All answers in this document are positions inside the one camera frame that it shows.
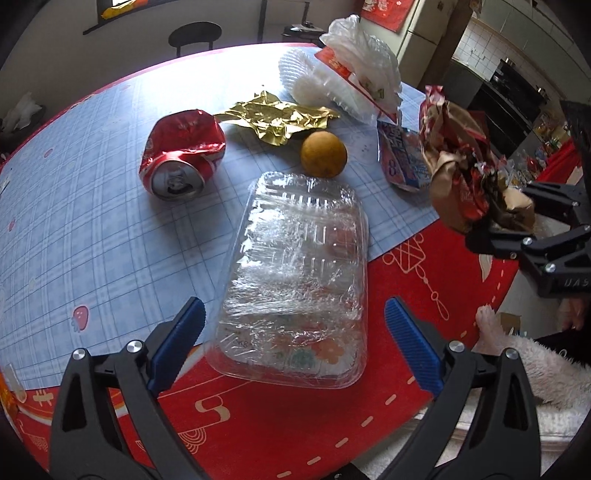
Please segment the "white fluffy sleeve forearm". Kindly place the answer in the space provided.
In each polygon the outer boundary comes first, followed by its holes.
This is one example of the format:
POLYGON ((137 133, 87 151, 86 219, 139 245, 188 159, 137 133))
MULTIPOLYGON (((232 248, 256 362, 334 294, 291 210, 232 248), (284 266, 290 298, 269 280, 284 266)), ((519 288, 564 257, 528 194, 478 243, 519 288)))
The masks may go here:
POLYGON ((476 323, 480 338, 474 351, 499 356, 515 349, 535 397, 562 409, 590 407, 589 366, 572 362, 535 340, 506 334, 490 305, 478 308, 476 323))

